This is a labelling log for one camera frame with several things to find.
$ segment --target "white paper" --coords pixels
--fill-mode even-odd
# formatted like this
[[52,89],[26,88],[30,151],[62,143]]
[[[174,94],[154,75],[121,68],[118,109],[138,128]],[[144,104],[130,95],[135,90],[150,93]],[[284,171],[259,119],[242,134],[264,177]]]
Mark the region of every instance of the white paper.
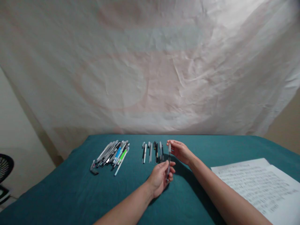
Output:
[[248,170],[249,168],[254,169],[254,168],[264,168],[269,166],[270,163],[265,159],[265,158],[260,158],[260,159],[254,159],[254,160],[249,160],[249,161],[244,161],[244,162],[237,162],[237,163],[232,163],[229,165],[225,166],[219,166],[219,167],[211,167],[212,171],[215,174],[222,174],[222,173],[227,173],[227,172],[234,172],[236,170]]
[[300,224],[300,183],[265,159],[212,167],[273,224]]

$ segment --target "wrist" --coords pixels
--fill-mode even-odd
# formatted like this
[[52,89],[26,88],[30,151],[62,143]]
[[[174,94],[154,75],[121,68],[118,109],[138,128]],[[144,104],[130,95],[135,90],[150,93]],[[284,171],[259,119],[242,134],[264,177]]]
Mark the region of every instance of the wrist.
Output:
[[198,160],[200,161],[200,159],[192,153],[191,158],[188,162],[188,167],[191,168],[191,166],[193,166],[195,164],[195,162]]
[[155,192],[153,185],[151,185],[151,183],[148,180],[146,180],[146,182],[143,183],[142,188],[145,192],[145,195],[150,199],[150,201],[152,201],[152,199],[154,199]]

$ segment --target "table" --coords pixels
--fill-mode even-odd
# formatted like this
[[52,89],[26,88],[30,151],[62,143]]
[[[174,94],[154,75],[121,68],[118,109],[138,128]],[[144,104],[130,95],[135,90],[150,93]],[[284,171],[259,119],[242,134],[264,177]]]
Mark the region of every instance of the table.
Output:
[[[111,166],[89,168],[106,145],[128,140],[130,151],[114,177]],[[93,135],[44,180],[0,213],[1,224],[92,224],[146,181],[155,166],[142,164],[142,143],[185,143],[208,167],[266,158],[300,182],[300,156],[261,137],[206,135]],[[188,167],[176,162],[174,181],[153,200],[138,224],[224,224]]]

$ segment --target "left hand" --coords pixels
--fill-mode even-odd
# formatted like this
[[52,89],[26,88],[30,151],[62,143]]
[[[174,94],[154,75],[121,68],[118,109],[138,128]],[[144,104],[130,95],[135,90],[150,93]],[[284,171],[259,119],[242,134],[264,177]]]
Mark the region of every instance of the left hand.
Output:
[[[169,173],[169,183],[173,180],[173,174],[175,173],[175,162],[171,162],[170,164],[170,173]],[[146,181],[151,191],[153,192],[153,198],[157,198],[164,191],[168,183],[166,182],[166,171],[168,170],[169,161],[162,162],[156,165]]]

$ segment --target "black chair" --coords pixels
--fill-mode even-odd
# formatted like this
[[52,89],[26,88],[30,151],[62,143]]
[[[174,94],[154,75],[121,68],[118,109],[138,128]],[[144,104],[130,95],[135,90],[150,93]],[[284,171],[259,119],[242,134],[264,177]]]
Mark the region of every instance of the black chair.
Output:
[[[0,154],[0,184],[4,181],[13,170],[14,162],[8,155]],[[0,185],[0,205],[8,200],[10,192]]]

